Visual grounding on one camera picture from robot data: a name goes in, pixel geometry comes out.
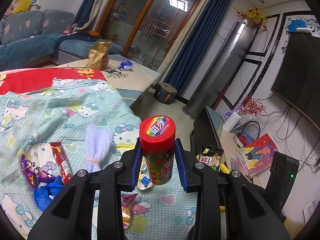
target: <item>yellow pillow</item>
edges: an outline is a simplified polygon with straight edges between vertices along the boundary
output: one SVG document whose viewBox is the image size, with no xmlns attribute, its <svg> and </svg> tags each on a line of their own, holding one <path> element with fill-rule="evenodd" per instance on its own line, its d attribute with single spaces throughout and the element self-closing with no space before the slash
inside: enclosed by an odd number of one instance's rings
<svg viewBox="0 0 320 240">
<path fill-rule="evenodd" d="M 12 13 L 27 12 L 32 4 L 33 0 L 20 0 Z"/>
</svg>

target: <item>television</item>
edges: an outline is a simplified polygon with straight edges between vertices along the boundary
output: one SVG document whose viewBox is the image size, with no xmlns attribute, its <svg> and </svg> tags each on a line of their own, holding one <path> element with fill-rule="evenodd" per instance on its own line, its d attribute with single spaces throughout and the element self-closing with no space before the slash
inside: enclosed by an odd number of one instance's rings
<svg viewBox="0 0 320 240">
<path fill-rule="evenodd" d="M 271 91 L 320 131 L 320 38 L 291 33 Z"/>
</svg>

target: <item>gold snack bag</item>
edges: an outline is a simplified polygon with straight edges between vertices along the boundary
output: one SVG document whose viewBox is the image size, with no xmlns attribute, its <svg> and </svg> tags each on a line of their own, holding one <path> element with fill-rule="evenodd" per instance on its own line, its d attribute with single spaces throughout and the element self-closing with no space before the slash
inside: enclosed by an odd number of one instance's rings
<svg viewBox="0 0 320 240">
<path fill-rule="evenodd" d="M 86 68 L 107 68 L 109 63 L 108 49 L 111 44 L 111 41 L 98 40 L 97 44 L 89 49 L 88 63 Z"/>
</svg>

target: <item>pink snack package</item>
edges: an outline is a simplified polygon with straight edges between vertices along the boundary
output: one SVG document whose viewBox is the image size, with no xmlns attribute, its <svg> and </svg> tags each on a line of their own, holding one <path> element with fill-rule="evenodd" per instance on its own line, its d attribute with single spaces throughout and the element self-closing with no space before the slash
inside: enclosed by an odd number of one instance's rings
<svg viewBox="0 0 320 240">
<path fill-rule="evenodd" d="M 132 206 L 134 205 L 134 199 L 136 195 L 137 193 L 121 194 L 121 208 L 124 230 L 127 230 L 130 226 L 130 221 L 132 218 Z"/>
</svg>

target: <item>red blanket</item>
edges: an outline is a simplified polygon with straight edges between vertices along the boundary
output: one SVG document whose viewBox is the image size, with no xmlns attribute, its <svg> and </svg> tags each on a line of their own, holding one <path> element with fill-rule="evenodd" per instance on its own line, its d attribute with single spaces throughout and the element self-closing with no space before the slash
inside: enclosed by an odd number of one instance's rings
<svg viewBox="0 0 320 240">
<path fill-rule="evenodd" d="M 99 69 L 39 68 L 22 72 L 0 75 L 0 95 L 8 91 L 21 94 L 51 87 L 57 79 L 102 79 L 106 80 Z"/>
</svg>

